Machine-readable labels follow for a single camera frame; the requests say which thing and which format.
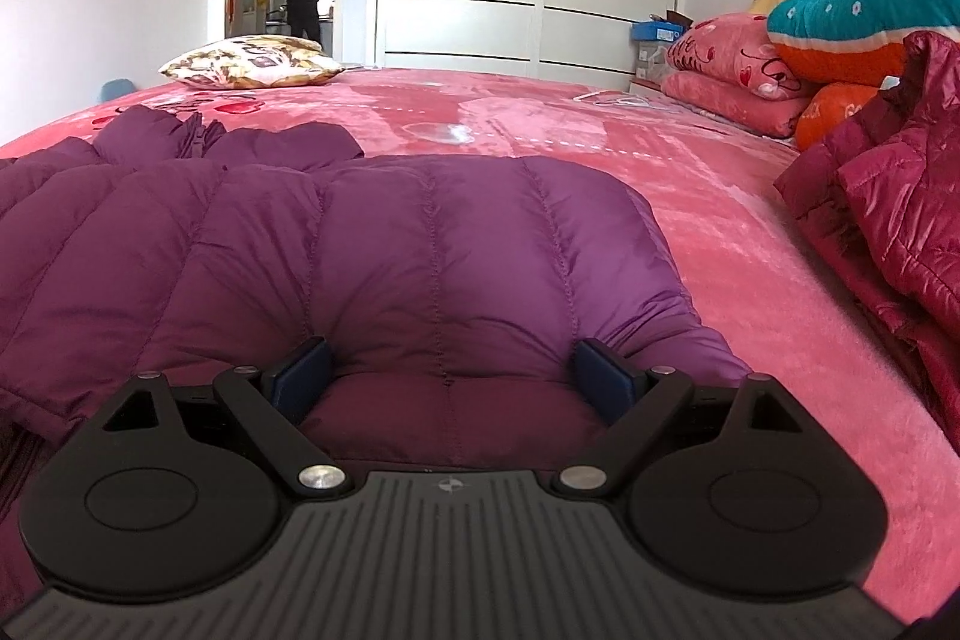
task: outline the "triangular hole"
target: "triangular hole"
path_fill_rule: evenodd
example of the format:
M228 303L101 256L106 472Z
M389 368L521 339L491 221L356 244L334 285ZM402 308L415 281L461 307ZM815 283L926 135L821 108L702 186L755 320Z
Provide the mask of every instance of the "triangular hole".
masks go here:
M766 432L803 432L790 413L784 410L775 396L762 393L754 403L754 417L750 421L751 429L764 429Z
M133 432L135 429L155 429L158 425L154 396L150 391L136 391L123 403L104 426L104 432Z

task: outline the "jacket zipper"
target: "jacket zipper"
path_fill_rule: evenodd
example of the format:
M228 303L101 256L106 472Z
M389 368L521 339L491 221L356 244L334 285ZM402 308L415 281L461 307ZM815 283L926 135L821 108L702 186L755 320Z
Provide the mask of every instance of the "jacket zipper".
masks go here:
M44 444L42 437L19 427L13 428L10 448L0 455L0 521L7 517L27 477L34 472L37 461L46 450Z

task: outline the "pink pillow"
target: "pink pillow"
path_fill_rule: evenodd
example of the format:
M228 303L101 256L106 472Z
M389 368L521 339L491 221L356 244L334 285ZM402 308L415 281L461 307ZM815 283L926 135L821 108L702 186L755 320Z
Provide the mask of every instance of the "pink pillow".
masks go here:
M697 23L670 47L667 60L680 71L699 71L769 101L816 92L776 54L764 15L733 12Z
M767 101L696 71L674 71L664 80L661 90L671 98L745 125L758 134L781 139L793 134L798 117L810 104L808 97Z

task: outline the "floral pillow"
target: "floral pillow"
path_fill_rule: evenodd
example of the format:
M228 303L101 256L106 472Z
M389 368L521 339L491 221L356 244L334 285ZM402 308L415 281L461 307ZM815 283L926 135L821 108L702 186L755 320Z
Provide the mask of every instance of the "floral pillow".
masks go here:
M680 71L697 71L760 98L784 101L808 97L815 86L794 76L767 35L765 15L733 12L703 20L667 52Z
M344 67L319 44L292 36L239 36L187 52L160 69L206 91L323 85Z

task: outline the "blue box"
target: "blue box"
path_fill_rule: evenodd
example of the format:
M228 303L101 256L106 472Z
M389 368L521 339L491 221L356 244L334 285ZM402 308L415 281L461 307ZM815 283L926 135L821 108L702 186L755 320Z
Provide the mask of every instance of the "blue box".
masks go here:
M685 33L683 25L647 20L646 23L634 23L634 27L630 30L630 38L634 42L676 42L683 33Z

